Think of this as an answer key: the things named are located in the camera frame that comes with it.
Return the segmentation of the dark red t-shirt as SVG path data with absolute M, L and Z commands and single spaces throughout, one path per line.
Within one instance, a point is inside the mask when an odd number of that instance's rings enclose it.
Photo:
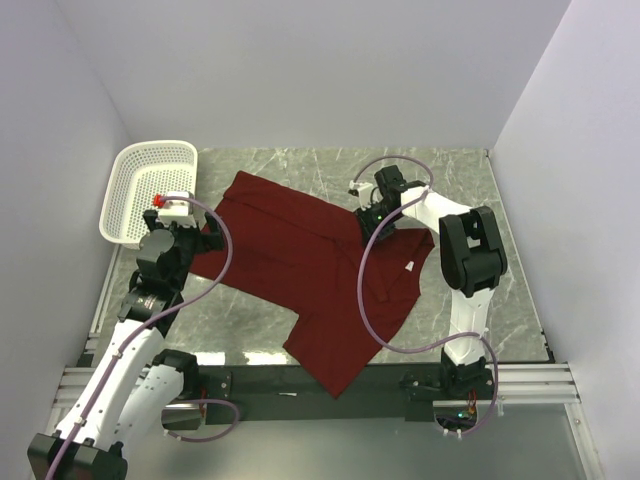
M 381 348 L 366 327 L 391 341 L 419 299 L 430 231 L 400 229 L 366 253 L 352 212 L 244 171 L 215 211 L 232 261 L 211 251 L 192 273 L 223 272 L 223 284 L 294 311 L 284 349 L 339 397 Z

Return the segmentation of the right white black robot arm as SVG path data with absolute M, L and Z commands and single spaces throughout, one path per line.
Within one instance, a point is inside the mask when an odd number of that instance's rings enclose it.
M 492 385 L 483 339 L 489 305 L 508 268 L 493 210 L 457 203 L 421 181 L 408 182 L 395 165 L 382 168 L 374 178 L 374 183 L 355 178 L 348 189 L 360 203 L 355 214 L 365 241 L 356 287 L 364 327 L 379 345 L 392 348 L 366 315 L 364 273 L 374 243 L 391 234 L 400 218 L 413 219 L 438 235 L 441 272 L 451 290 L 449 336 L 437 343 L 442 354 L 434 389 L 458 396 Z

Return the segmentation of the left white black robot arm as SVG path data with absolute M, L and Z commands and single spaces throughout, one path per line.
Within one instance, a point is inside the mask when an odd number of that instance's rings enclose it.
M 134 444 L 168 404 L 202 402 L 196 357 L 163 343 L 189 304 L 182 291 L 195 257 L 211 251 L 231 256 L 230 231 L 211 209 L 200 228 L 191 207 L 175 197 L 143 218 L 148 232 L 108 348 L 53 433 L 36 435 L 28 447 L 37 479 L 123 479 Z

